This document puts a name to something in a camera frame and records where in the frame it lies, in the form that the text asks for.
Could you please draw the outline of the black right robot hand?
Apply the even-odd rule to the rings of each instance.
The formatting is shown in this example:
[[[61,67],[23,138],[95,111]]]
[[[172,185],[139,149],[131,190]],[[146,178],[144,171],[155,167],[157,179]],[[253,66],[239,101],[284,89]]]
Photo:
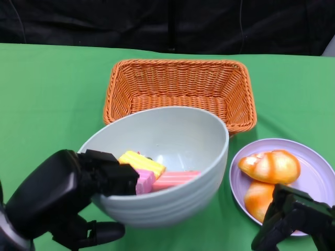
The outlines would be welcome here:
[[[294,231],[310,235],[318,250],[334,250],[334,206],[317,202],[300,190],[277,184],[251,249],[278,250],[277,244]]]

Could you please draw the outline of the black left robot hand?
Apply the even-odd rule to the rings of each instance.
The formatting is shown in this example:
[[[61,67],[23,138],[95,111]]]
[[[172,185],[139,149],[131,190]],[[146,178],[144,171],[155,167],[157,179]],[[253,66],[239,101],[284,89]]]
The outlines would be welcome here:
[[[34,250],[34,239],[51,233],[70,250],[122,238],[117,222],[87,221],[80,212],[94,195],[131,196],[139,174],[110,153],[60,150],[40,164],[1,203],[1,250]]]

